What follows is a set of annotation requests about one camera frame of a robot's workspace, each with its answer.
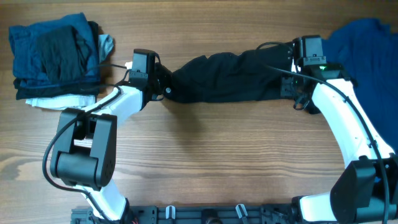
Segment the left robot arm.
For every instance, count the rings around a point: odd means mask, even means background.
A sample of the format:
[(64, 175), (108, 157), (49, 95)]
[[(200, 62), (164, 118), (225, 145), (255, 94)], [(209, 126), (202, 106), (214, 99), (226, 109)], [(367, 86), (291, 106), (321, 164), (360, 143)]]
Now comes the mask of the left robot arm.
[(86, 108), (62, 111), (57, 133), (45, 150), (42, 171), (51, 185), (78, 192), (90, 204), (72, 211), (72, 223), (138, 222), (112, 180), (117, 130), (148, 102), (162, 100), (169, 78), (158, 53), (136, 49), (112, 93)]

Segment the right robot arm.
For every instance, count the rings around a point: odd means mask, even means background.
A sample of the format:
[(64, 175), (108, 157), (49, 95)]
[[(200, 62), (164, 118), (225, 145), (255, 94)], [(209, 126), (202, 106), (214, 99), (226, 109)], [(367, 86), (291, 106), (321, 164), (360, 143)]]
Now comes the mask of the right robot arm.
[(342, 65), (328, 63), (319, 36), (294, 39), (292, 69), (282, 77), (281, 96), (294, 109), (321, 113), (340, 147), (345, 169), (327, 193), (298, 200), (306, 223), (365, 223), (397, 219), (397, 155), (380, 137), (354, 93)]

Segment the black polo shirt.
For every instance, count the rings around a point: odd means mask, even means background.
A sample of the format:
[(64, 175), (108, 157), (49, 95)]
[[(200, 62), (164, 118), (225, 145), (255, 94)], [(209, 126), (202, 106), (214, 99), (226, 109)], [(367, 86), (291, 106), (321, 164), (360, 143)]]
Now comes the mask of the black polo shirt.
[[(352, 82), (338, 63), (328, 63), (318, 37), (315, 55), (303, 51), (310, 38), (293, 42), (266, 42), (239, 55), (223, 52), (197, 57), (172, 72), (171, 87), (165, 97), (177, 103), (230, 103), (279, 100), (282, 75), (308, 78), (317, 84), (342, 79)], [(319, 113), (314, 102), (294, 100), (295, 110)]]

